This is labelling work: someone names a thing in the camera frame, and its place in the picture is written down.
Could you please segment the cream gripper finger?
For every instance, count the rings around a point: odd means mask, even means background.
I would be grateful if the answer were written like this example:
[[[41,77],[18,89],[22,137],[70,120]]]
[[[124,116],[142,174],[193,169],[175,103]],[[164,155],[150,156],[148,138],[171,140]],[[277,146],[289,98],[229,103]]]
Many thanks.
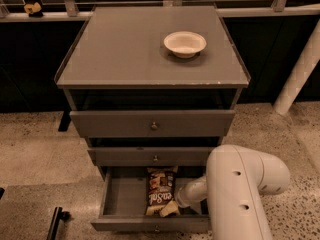
[[[171,214],[175,214],[175,215],[179,215],[180,211],[179,211],[179,206],[177,204],[177,202],[175,200],[171,200],[167,203],[167,205],[165,207],[163,207],[160,212],[159,215],[161,217],[167,217]]]

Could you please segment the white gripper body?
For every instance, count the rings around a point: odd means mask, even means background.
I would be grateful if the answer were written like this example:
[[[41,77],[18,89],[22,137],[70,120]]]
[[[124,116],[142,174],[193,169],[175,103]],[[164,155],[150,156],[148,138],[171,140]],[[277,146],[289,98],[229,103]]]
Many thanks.
[[[190,189],[187,186],[180,187],[175,192],[175,201],[181,208],[190,207],[193,204],[193,197]]]

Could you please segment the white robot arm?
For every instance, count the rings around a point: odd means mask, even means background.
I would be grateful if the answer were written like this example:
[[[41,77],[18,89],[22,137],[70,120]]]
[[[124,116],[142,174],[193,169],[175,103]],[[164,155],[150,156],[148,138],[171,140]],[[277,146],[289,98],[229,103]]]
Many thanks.
[[[206,174],[176,191],[160,215],[205,200],[214,240],[273,240],[261,197],[281,194],[289,183],[289,169],[278,157],[221,145],[208,156]]]

